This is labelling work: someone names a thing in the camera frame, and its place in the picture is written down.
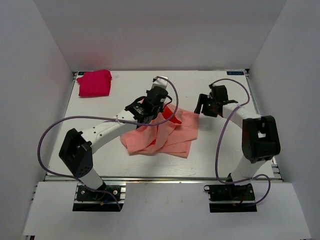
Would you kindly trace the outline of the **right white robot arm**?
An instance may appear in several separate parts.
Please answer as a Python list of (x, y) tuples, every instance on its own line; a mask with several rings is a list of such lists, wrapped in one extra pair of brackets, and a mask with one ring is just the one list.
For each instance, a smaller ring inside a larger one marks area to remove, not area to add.
[(239, 104), (229, 99), (227, 88), (224, 85), (210, 84), (210, 93), (201, 93), (194, 110), (196, 114), (208, 117), (222, 117), (225, 123), (218, 138), (215, 153), (215, 174), (219, 177), (218, 160), (222, 139), (228, 123), (232, 122), (241, 129), (242, 157), (236, 168), (229, 173), (226, 181), (226, 195), (236, 200), (244, 193), (242, 185), (248, 184), (255, 178), (257, 171), (281, 151), (281, 144), (276, 120), (273, 116), (262, 116), (246, 110), (249, 103), (247, 96), (245, 103)]

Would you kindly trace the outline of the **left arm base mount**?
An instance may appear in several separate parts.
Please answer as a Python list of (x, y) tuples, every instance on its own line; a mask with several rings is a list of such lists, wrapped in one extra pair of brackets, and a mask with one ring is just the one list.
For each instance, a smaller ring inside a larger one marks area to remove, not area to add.
[(126, 187), (124, 185), (107, 185), (106, 190), (116, 198), (120, 208), (111, 195), (102, 192), (92, 192), (83, 185), (78, 185), (75, 192), (72, 211), (120, 212), (125, 201)]

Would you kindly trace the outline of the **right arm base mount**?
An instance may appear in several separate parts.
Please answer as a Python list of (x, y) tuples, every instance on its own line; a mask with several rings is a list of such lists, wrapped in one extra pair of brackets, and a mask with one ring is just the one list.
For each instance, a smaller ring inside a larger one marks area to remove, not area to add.
[(257, 212), (256, 198), (251, 183), (205, 185), (203, 190), (208, 193), (210, 213)]

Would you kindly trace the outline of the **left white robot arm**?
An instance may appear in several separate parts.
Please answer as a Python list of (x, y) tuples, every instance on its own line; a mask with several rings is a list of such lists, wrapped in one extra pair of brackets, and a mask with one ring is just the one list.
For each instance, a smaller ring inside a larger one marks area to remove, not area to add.
[(154, 86), (146, 96), (126, 106), (114, 121), (104, 121), (82, 131), (72, 128), (66, 133), (58, 155), (73, 177), (89, 187), (88, 193), (94, 199), (103, 198), (106, 187), (93, 167), (93, 154), (113, 139), (136, 129), (139, 124), (149, 124), (157, 118), (167, 96), (167, 90)]

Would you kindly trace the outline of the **salmon pink t shirt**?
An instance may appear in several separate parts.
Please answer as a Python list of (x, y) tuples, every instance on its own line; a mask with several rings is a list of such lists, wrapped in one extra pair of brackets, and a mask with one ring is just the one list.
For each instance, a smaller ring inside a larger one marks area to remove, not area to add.
[(153, 124), (166, 120), (157, 126), (141, 126), (136, 130), (124, 133), (121, 143), (130, 155), (154, 155), (165, 153), (176, 157), (187, 158), (192, 141), (198, 138), (199, 115), (178, 108), (175, 116), (168, 120), (175, 110), (175, 105), (168, 104)]

